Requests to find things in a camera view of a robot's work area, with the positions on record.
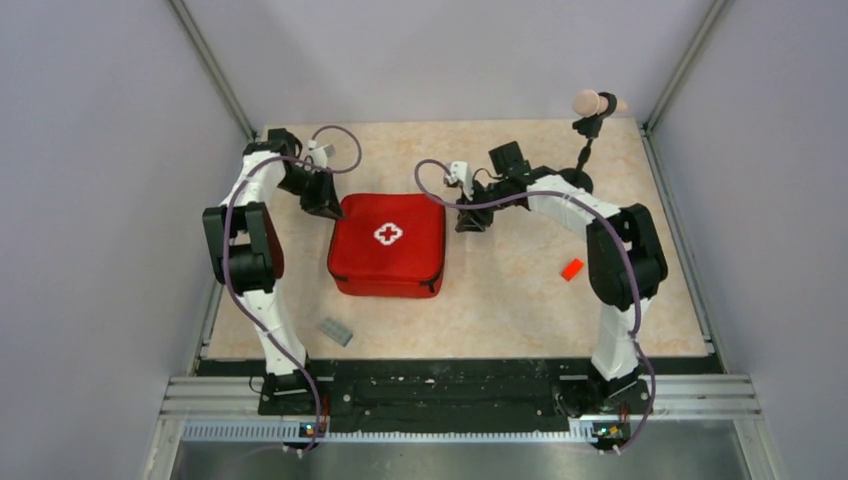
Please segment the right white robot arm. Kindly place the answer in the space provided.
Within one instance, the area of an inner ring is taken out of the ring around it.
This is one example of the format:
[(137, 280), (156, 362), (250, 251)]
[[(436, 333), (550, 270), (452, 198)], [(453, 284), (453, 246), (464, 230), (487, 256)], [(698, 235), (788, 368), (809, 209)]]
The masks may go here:
[(622, 378), (638, 367), (634, 339), (642, 316), (668, 276), (651, 212), (618, 207), (573, 183), (572, 169), (532, 167), (517, 142), (489, 153), (496, 175), (484, 185), (465, 162), (452, 162), (445, 182), (457, 187), (459, 232), (484, 232), (497, 211), (520, 206), (557, 221), (586, 244), (590, 286), (602, 304), (601, 330), (591, 363), (599, 375), (586, 385), (589, 404), (612, 412), (627, 397)]

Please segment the red black medicine kit bag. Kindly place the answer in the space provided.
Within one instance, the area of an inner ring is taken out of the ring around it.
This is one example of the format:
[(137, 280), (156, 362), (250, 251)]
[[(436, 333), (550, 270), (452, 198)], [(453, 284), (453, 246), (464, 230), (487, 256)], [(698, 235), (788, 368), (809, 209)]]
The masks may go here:
[(343, 198), (327, 270), (350, 296), (425, 299), (442, 285), (446, 208), (424, 194), (356, 193)]

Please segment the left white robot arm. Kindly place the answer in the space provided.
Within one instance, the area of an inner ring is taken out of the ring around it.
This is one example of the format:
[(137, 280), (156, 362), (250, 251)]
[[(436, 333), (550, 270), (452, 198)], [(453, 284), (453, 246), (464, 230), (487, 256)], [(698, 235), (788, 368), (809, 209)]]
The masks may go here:
[(229, 193), (202, 214), (215, 278), (253, 324), (266, 373), (272, 377), (292, 375), (304, 367), (307, 351), (283, 299), (284, 251), (269, 207), (274, 195), (285, 191), (309, 215), (343, 218), (329, 166), (334, 154), (333, 145), (321, 144), (315, 137), (301, 142), (286, 129), (274, 129), (267, 140), (245, 147)]

